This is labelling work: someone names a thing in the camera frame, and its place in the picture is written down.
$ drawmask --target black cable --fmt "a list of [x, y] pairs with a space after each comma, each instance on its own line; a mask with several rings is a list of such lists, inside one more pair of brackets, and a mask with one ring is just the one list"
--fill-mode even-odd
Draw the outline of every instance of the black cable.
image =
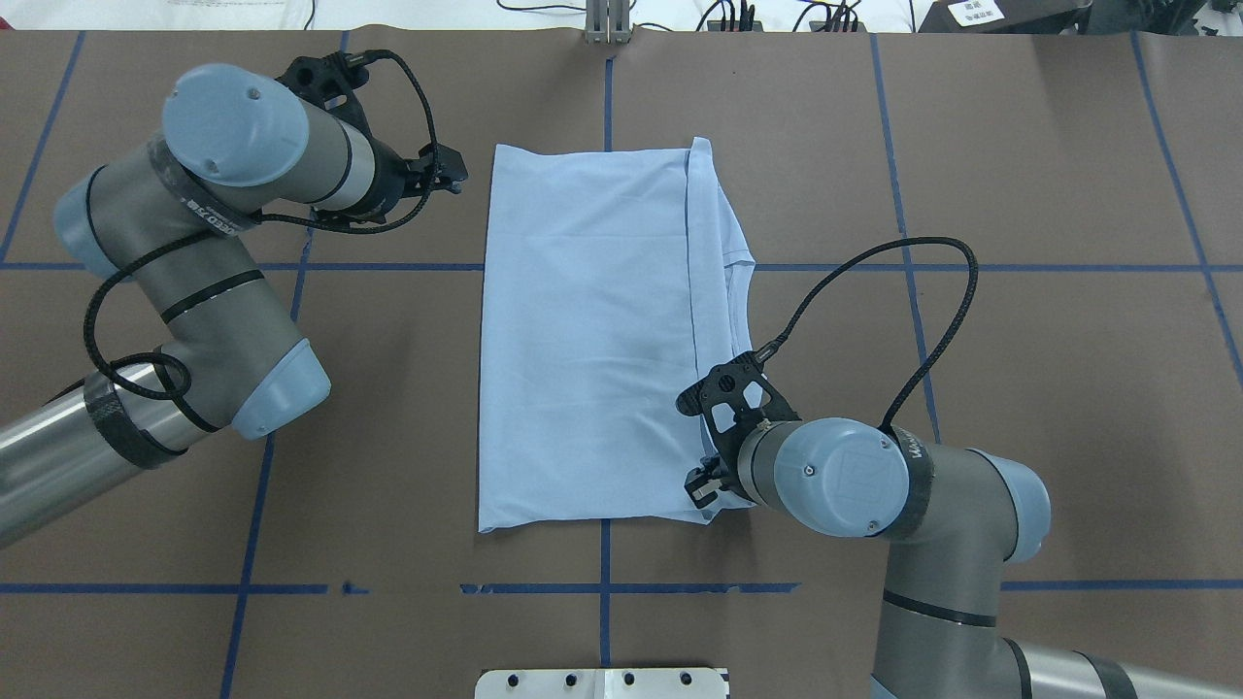
[[761, 362], [767, 362], [769, 358], [772, 358], [773, 354], [777, 353], [781, 346], [787, 340], [789, 340], [789, 333], [794, 331], [794, 325], [797, 325], [798, 320], [803, 316], [803, 311], [807, 310], [807, 307], [812, 303], [812, 300], [815, 299], [815, 295], [819, 294], [822, 289], [828, 286], [829, 282], [838, 279], [846, 270], [866, 260], [868, 257], [879, 255], [888, 250], [895, 250], [897, 248], [910, 248], [914, 245], [947, 245], [962, 252], [962, 256], [966, 257], [967, 260], [967, 290], [962, 295], [962, 302], [958, 303], [958, 311], [953, 315], [953, 320], [950, 321], [950, 326], [946, 327], [945, 335], [941, 336], [941, 341], [937, 342], [936, 347], [932, 348], [932, 352], [930, 352], [927, 358], [924, 359], [924, 363], [920, 364], [917, 369], [915, 369], [915, 373], [911, 374], [911, 378], [909, 378], [906, 381], [906, 384], [902, 386], [902, 389], [897, 392], [897, 397], [895, 397], [894, 402], [890, 403], [889, 409], [885, 410], [885, 417], [884, 419], [881, 419], [879, 429], [881, 432], [889, 433], [894, 422], [894, 417], [897, 414], [897, 410], [901, 409], [902, 403], [905, 403], [906, 399], [910, 397], [911, 392], [915, 391], [915, 387], [919, 386], [921, 381], [924, 381], [924, 377], [927, 376], [929, 371], [932, 368], [932, 364], [935, 364], [936, 361], [941, 358], [941, 354], [945, 353], [946, 347], [950, 346], [950, 342], [953, 340], [953, 336], [958, 332], [958, 328], [962, 326], [963, 318], [967, 317], [967, 311], [971, 308], [971, 300], [976, 296], [976, 284], [979, 281], [979, 264], [976, 262], [976, 254], [972, 252], [971, 248], [967, 246], [966, 243], [957, 240], [955, 238], [905, 238], [902, 240], [891, 240], [889, 243], [884, 243], [881, 245], [873, 248], [871, 250], [868, 250], [866, 252], [855, 255], [853, 259], [850, 259], [850, 261], [843, 264], [838, 269], [829, 272], [828, 276], [822, 279], [819, 284], [812, 287], [812, 291], [809, 291], [807, 296], [803, 297], [803, 302], [799, 303], [798, 308], [794, 310], [794, 315], [791, 316], [789, 322], [786, 323], [786, 330], [781, 331], [777, 335], [777, 337], [772, 338], [771, 341], [764, 343], [763, 347], [757, 350], [756, 358]]
[[843, 2], [840, 5], [837, 5], [838, 10], [835, 12], [833, 12], [833, 15], [830, 17], [828, 17], [828, 21], [824, 22], [824, 26], [822, 26], [820, 29], [813, 30], [813, 31], [817, 31], [817, 32], [837, 32], [838, 27], [840, 27], [843, 32], [850, 31], [850, 20], [851, 20], [851, 17], [854, 17], [855, 21], [858, 21], [858, 19], [859, 19], [859, 16], [855, 15], [855, 11], [854, 11], [855, 5], [846, 5], [845, 2]]
[[423, 195], [414, 204], [414, 208], [406, 211], [406, 214], [400, 219], [369, 228], [354, 228], [348, 224], [346, 225], [328, 224], [323, 221], [313, 221], [311, 219], [303, 219], [300, 216], [288, 216], [285, 214], [259, 214], [255, 216], [256, 221], [259, 223], [281, 221], [298, 226], [313, 228], [317, 230], [331, 230], [333, 233], [370, 235], [375, 233], [385, 233], [410, 223], [410, 219], [419, 215], [419, 211], [421, 211], [423, 208], [428, 204], [428, 199], [431, 197], [431, 184], [433, 184], [431, 180], [435, 179], [436, 174], [440, 172], [440, 142], [436, 139], [436, 124], [435, 121], [431, 118], [431, 103], [428, 102], [428, 96], [426, 93], [423, 92], [423, 86], [419, 85], [419, 80], [414, 77], [414, 71], [410, 70], [410, 66], [408, 66], [405, 61], [401, 60], [400, 56], [389, 51], [388, 49], [374, 49], [364, 51], [363, 55], [374, 57], [375, 60], [387, 58], [400, 66], [401, 72], [404, 72], [406, 80], [410, 81], [410, 85], [414, 87], [414, 92], [419, 96], [419, 102], [423, 104], [423, 113], [426, 114], [428, 117], [428, 141], [430, 142], [431, 146], [431, 173], [426, 175], [428, 182], [424, 183]]
[[[152, 400], [173, 400], [175, 398], [185, 396], [185, 392], [190, 389], [190, 369], [186, 368], [186, 366], [181, 363], [180, 359], [178, 359], [172, 354], [165, 354], [163, 352], [139, 352], [137, 354], [129, 354], [128, 357], [122, 357], [121, 359], [117, 359], [114, 362], [104, 359], [103, 353], [99, 352], [99, 345], [98, 342], [96, 342], [94, 338], [94, 326], [96, 322], [99, 320], [99, 310], [103, 307], [103, 300], [108, 296], [108, 292], [112, 291], [114, 286], [126, 281], [134, 272], [154, 262], [155, 260], [163, 257], [164, 255], [168, 255], [174, 250], [180, 250], [181, 248], [194, 245], [195, 243], [200, 243], [203, 240], [214, 236], [215, 233], [210, 230], [204, 230], [195, 233], [194, 235], [188, 235], [179, 240], [174, 240], [173, 243], [169, 243], [167, 245], [162, 245], [117, 270], [117, 272], [109, 276], [107, 280], [104, 280], [104, 282], [99, 285], [99, 289], [94, 291], [94, 295], [91, 296], [91, 302], [87, 303], [86, 307], [86, 317], [82, 320], [82, 342], [83, 345], [86, 345], [86, 356], [91, 358], [91, 363], [94, 364], [94, 368], [101, 374], [107, 377], [108, 381], [116, 383], [121, 388], [124, 388], [126, 391], [135, 396], [142, 396], [143, 398], [149, 398]], [[164, 366], [180, 374], [181, 382], [180, 384], [177, 384], [174, 382], [174, 387], [170, 391], [152, 391], [121, 376], [118, 369], [133, 364]], [[56, 398], [60, 398], [61, 396], [73, 391], [78, 386], [82, 386], [82, 383], [77, 383], [66, 388]]]
[[[633, 10], [639, 0], [630, 0], [630, 9]], [[502, 10], [510, 10], [511, 12], [538, 12], [541, 10], [571, 10], [574, 12], [585, 12], [587, 7], [579, 7], [577, 5], [506, 5], [501, 0], [496, 0], [496, 6]]]
[[830, 5], [828, 2], [808, 2], [807, 7], [803, 7], [803, 11], [798, 14], [798, 19], [794, 20], [794, 29], [789, 30], [791, 34], [798, 31], [798, 26], [803, 24], [803, 17], [805, 17], [807, 14], [814, 10], [815, 7], [824, 7], [824, 24], [825, 25], [829, 24], [829, 19], [833, 16], [834, 5]]
[[715, 2], [709, 5], [707, 10], [704, 10], [704, 16], [700, 17], [700, 24], [695, 25], [695, 31], [704, 29], [704, 25], [707, 24], [707, 16], [712, 14], [712, 10], [715, 10], [717, 5], [721, 6], [721, 31], [725, 31], [725, 22], [728, 21], [728, 16], [725, 12], [725, 6], [728, 5], [732, 9], [733, 0], [716, 0]]

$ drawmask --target grid line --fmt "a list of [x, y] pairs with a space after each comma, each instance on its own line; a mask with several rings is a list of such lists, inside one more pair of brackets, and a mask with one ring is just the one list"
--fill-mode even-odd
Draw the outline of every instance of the grid line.
[[[757, 272], [828, 272], [838, 269], [842, 262], [761, 262]], [[82, 271], [81, 262], [0, 262], [0, 270], [15, 271]], [[259, 262], [264, 271], [298, 271], [300, 262]], [[484, 262], [307, 262], [307, 271], [317, 272], [481, 272]], [[861, 272], [905, 272], [905, 264], [861, 262], [850, 271]], [[961, 262], [912, 262], [910, 269], [916, 272], [955, 272], [963, 274], [967, 265]], [[1021, 262], [981, 262], [983, 272], [1059, 272], [1059, 274], [1213, 274], [1243, 272], [1243, 265], [1110, 265], [1110, 264], [1021, 264]]]
[[[604, 61], [604, 152], [613, 152], [613, 62]], [[600, 667], [613, 664], [612, 621], [613, 598], [609, 585], [613, 580], [613, 520], [600, 520]]]
[[[237, 595], [241, 585], [184, 582], [0, 582], [0, 595]], [[247, 595], [327, 595], [322, 583], [249, 585]]]
[[1196, 249], [1196, 259], [1204, 275], [1204, 286], [1213, 301], [1213, 313], [1217, 315], [1217, 323], [1222, 328], [1222, 340], [1229, 352], [1231, 362], [1234, 364], [1234, 377], [1243, 387], [1243, 361], [1239, 359], [1239, 350], [1234, 343], [1234, 333], [1231, 323], [1226, 318], [1226, 310], [1222, 307], [1222, 299], [1217, 294], [1217, 282], [1213, 281], [1213, 272], [1208, 269], [1208, 256], [1204, 254], [1204, 245], [1199, 240], [1199, 230], [1196, 228], [1196, 219], [1191, 215], [1191, 205], [1187, 203], [1187, 193], [1182, 188], [1182, 178], [1178, 177], [1178, 168], [1173, 163], [1173, 154], [1166, 142], [1165, 128], [1161, 126], [1161, 114], [1157, 113], [1156, 101], [1152, 100], [1152, 86], [1149, 85], [1149, 71], [1144, 65], [1144, 50], [1140, 46], [1140, 35], [1131, 30], [1131, 50], [1135, 52], [1135, 67], [1140, 73], [1140, 86], [1144, 88], [1144, 101], [1149, 107], [1149, 117], [1152, 119], [1152, 129], [1156, 132], [1157, 146], [1161, 148], [1161, 157], [1165, 159], [1166, 169], [1170, 170], [1170, 183], [1173, 185], [1175, 195], [1178, 198], [1178, 209], [1182, 211], [1183, 223], [1187, 224], [1187, 234], [1191, 235], [1191, 245]]
[[70, 87], [70, 78], [73, 77], [73, 68], [77, 66], [85, 41], [86, 32], [80, 31], [77, 39], [73, 40], [73, 50], [70, 51], [70, 60], [65, 65], [65, 73], [61, 76], [60, 87], [56, 88], [52, 107], [47, 111], [47, 121], [44, 122], [44, 131], [39, 134], [39, 142], [35, 144], [35, 153], [30, 157], [26, 177], [21, 180], [21, 190], [17, 193], [17, 201], [12, 205], [12, 216], [9, 219], [9, 226], [4, 231], [4, 240], [0, 241], [0, 262], [4, 262], [4, 259], [9, 255], [9, 246], [12, 245], [14, 234], [17, 233], [17, 221], [21, 220], [21, 210], [26, 206], [26, 197], [30, 194], [31, 185], [35, 184], [35, 173], [39, 172], [39, 162], [44, 158], [44, 148], [52, 134], [52, 124], [56, 123], [56, 116], [61, 112], [61, 103], [65, 101], [65, 93]]
[[[885, 160], [889, 164], [889, 187], [894, 194], [894, 215], [897, 219], [897, 234], [902, 240], [909, 238], [906, 230], [906, 206], [902, 204], [902, 188], [897, 182], [897, 153], [894, 148], [894, 131], [889, 121], [889, 103], [885, 100], [885, 72], [880, 63], [880, 42], [875, 34], [869, 34], [871, 44], [871, 67], [876, 81], [876, 104], [880, 109], [880, 128], [885, 134]], [[920, 364], [927, 361], [927, 346], [924, 338], [924, 313], [920, 312], [919, 290], [915, 286], [915, 259], [910, 248], [902, 248], [902, 272], [906, 275], [906, 295], [911, 305], [911, 322], [915, 326], [915, 350]], [[936, 413], [936, 393], [932, 391], [932, 373], [924, 376], [924, 403], [932, 423], [932, 440], [941, 444], [941, 420]]]

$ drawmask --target logo on robot arm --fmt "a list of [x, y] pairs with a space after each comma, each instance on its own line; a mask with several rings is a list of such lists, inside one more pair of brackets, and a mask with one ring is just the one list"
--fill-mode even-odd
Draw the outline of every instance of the logo on robot arm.
[[194, 199], [181, 199], [181, 203], [218, 231], [225, 235], [237, 235], [237, 229], [232, 225], [232, 221], [220, 216], [213, 209], [199, 204]]

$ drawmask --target robotic arm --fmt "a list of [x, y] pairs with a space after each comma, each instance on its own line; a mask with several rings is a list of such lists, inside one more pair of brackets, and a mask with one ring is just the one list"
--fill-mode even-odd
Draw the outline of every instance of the robotic arm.
[[[354, 97], [365, 66], [382, 58], [401, 67], [426, 111], [431, 143], [419, 159], [374, 138]], [[301, 57], [277, 80], [222, 63], [181, 76], [164, 103], [163, 132], [56, 206], [61, 241], [108, 280], [83, 328], [98, 371], [0, 429], [0, 547], [222, 427], [257, 439], [327, 398], [310, 341], [239, 233], [267, 220], [390, 230], [433, 190], [460, 192], [466, 177], [461, 155], [438, 143], [414, 75], [389, 51]], [[419, 198], [414, 209], [384, 224], [409, 197]], [[277, 199], [311, 204], [313, 219], [260, 211]], [[94, 313], [127, 279], [173, 340], [109, 363], [94, 347]]]
[[844, 418], [803, 422], [763, 376], [792, 327], [679, 396], [679, 412], [702, 415], [718, 450], [687, 475], [686, 491], [699, 507], [728, 490], [820, 534], [890, 542], [873, 699], [1243, 699], [1237, 689], [1001, 638], [1002, 567], [1034, 556], [1049, 534], [1039, 476], [890, 425], [902, 394], [881, 429]]

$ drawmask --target metal bracket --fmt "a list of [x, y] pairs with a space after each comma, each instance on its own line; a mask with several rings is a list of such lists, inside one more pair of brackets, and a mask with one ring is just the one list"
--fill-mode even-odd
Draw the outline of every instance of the metal bracket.
[[728, 678], [720, 668], [491, 670], [475, 699], [728, 699]]
[[588, 44], [630, 41], [630, 0], [587, 0]]

